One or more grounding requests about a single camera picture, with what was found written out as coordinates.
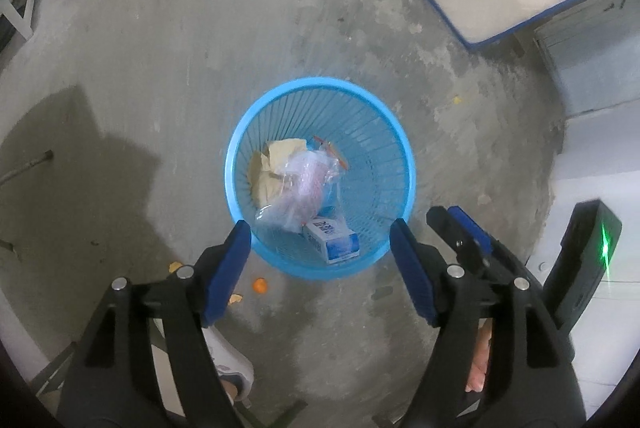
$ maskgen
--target shoe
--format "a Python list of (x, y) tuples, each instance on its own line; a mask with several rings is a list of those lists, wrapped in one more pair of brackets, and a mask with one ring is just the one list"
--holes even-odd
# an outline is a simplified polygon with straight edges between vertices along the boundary
[[(162, 319), (156, 318), (154, 323), (164, 337)], [(238, 389), (236, 401), (244, 400), (254, 384), (254, 365), (236, 350), (215, 327), (202, 329), (202, 335), (218, 375)]]

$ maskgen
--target cardboard box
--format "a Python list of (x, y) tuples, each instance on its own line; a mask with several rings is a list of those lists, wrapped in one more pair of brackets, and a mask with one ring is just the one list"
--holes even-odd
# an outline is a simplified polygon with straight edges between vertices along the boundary
[(302, 232), (327, 263), (342, 262), (360, 254), (358, 234), (337, 220), (315, 217)]

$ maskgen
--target black device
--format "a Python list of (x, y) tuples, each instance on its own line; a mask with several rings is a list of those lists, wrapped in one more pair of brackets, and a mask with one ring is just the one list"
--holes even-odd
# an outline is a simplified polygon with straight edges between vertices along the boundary
[[(460, 208), (433, 207), (426, 221), (456, 252), (458, 264), (447, 265), (435, 247), (419, 243), (404, 221), (396, 220), (391, 226), (391, 250), (415, 309), (440, 328), (400, 426), (596, 426), (585, 424), (566, 329), (582, 313), (604, 273), (604, 264), (591, 263), (592, 257), (602, 254), (596, 233), (602, 233), (603, 225), (608, 231), (609, 263), (620, 221), (600, 201), (577, 205), (562, 241), (562, 256), (545, 287)], [(201, 327), (222, 316), (250, 248), (249, 226), (240, 221), (223, 245), (206, 249), (193, 267), (183, 266), (164, 281), (114, 280), (78, 343), (62, 389), (58, 419), (25, 391), (14, 368), (9, 379), (0, 379), (3, 397), (11, 400), (0, 411), (0, 420), (36, 426), (28, 420), (38, 419), (38, 426), (68, 428), (241, 428)], [(150, 318), (162, 318), (186, 418), (166, 412), (162, 405), (150, 349)], [(481, 395), (466, 394), (480, 318), (494, 321), (488, 373)], [(5, 360), (0, 351), (3, 367)], [(605, 413), (594, 416), (598, 427), (632, 426), (621, 424), (614, 411), (616, 404), (629, 407), (627, 396), (638, 384), (638, 365), (632, 366), (621, 381), (618, 395), (622, 395), (613, 402), (607, 400)], [(476, 398), (478, 408), (460, 415)], [(20, 416), (20, 407), (26, 405), (29, 409)], [(608, 424), (608, 418), (617, 423)]]
[(543, 289), (546, 308), (564, 334), (574, 327), (609, 271), (621, 231), (622, 223), (601, 201), (575, 206)]
[[(568, 333), (608, 267), (620, 221), (601, 201), (576, 205), (562, 254), (544, 287), (460, 208), (433, 207), (426, 221), (456, 253), (458, 265), (447, 266), (437, 249), (418, 243), (403, 220), (392, 225), (391, 251), (416, 312), (440, 327), (427, 370), (399, 425), (583, 426)], [(480, 318), (493, 318), (494, 326), (484, 391), (478, 396), (464, 388)], [(480, 399), (478, 408), (459, 416), (469, 397)]]

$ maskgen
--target concrete floor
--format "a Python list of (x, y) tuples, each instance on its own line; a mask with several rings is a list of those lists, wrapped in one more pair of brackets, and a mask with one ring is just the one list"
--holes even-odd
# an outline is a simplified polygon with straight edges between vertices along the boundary
[[(420, 241), (433, 241), (428, 207), (453, 203), (522, 257), (538, 237), (562, 108), (529, 39), (470, 54), (425, 0), (37, 0), (34, 26), (0, 55), (0, 172), (56, 158), (0, 191), (0, 233), (20, 255), (1, 254), (0, 287), (48, 358), (114, 277), (164, 277), (225, 238), (230, 134), (292, 78), (351, 79), (394, 110)], [(294, 426), (372, 426), (410, 398), (436, 336), (389, 256), (310, 283), (252, 255), (238, 292), (218, 327), (255, 365), (265, 422), (303, 398)]]

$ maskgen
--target trash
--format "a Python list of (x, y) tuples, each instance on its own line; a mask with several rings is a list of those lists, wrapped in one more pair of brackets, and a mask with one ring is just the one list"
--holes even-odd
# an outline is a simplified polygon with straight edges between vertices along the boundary
[(182, 265), (182, 262), (171, 262), (169, 264), (169, 273), (175, 273)]
[(282, 192), (282, 169), (289, 157), (306, 151), (303, 139), (284, 139), (267, 145), (265, 153), (256, 151), (249, 161), (247, 179), (251, 198), (258, 209), (269, 205)]
[(349, 169), (349, 164), (344, 159), (344, 156), (340, 154), (338, 148), (336, 148), (331, 141), (325, 141), (324, 139), (319, 138), (317, 135), (314, 135), (314, 140), (317, 141), (320, 144), (320, 147), (324, 149), (329, 155), (338, 159), (338, 162), (340, 162), (340, 167), (343, 170)]
[(303, 234), (329, 264), (360, 254), (358, 234), (349, 229), (344, 221), (315, 217), (305, 224)]
[(258, 294), (265, 294), (269, 290), (267, 280), (264, 278), (256, 278), (254, 284), (251, 286)]
[(301, 151), (278, 171), (282, 176), (280, 194), (260, 208), (256, 220), (262, 225), (301, 233), (302, 226), (322, 208), (326, 191), (340, 173), (339, 161), (324, 150)]

